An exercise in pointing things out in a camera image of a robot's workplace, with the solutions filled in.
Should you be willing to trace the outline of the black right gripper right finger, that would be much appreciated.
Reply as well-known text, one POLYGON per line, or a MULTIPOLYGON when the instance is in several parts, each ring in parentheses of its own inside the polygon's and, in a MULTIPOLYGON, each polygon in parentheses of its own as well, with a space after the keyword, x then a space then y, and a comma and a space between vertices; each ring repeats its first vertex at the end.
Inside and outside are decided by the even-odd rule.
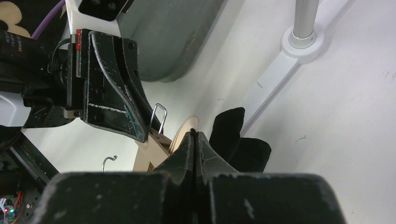
POLYGON ((344 224, 328 182, 312 174, 242 173, 195 135, 197 224, 344 224))

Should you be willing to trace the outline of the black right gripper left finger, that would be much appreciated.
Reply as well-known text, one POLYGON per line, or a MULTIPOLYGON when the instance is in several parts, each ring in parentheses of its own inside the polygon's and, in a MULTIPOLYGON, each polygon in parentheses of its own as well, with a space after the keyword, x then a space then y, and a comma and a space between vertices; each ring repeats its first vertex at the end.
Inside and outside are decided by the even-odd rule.
POLYGON ((45 187, 32 224, 191 224, 195 132, 150 172, 57 174, 45 187))

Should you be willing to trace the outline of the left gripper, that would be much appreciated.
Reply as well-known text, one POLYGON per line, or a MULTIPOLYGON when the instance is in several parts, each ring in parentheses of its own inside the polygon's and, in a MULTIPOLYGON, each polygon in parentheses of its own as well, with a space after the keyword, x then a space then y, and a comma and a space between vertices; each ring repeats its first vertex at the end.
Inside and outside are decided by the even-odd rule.
POLYGON ((137 43, 89 29, 77 29, 68 46, 64 117, 138 142, 161 121, 147 100, 138 71, 137 43))

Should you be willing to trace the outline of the black underwear white waistband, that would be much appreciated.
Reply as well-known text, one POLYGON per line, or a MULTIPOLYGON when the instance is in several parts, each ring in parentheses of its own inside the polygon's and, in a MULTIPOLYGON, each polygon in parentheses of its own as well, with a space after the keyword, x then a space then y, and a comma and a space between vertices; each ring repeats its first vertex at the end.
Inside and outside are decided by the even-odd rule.
POLYGON ((209 140, 199 135, 203 141, 197 148, 201 154, 196 160, 197 171, 202 176, 217 173, 262 174, 269 160, 271 148, 268 143, 254 138, 242 138, 241 127, 245 110, 234 108, 219 114, 214 121, 209 140))

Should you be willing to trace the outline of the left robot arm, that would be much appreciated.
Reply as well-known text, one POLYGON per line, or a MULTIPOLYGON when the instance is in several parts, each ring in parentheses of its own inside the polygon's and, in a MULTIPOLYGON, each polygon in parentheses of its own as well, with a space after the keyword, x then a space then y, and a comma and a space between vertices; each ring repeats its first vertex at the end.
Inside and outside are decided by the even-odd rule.
POLYGON ((79 29, 47 52, 40 42, 0 34, 0 92, 21 105, 2 111, 2 126, 47 128, 75 119, 138 142, 149 134, 152 109, 138 72, 137 44, 79 29))

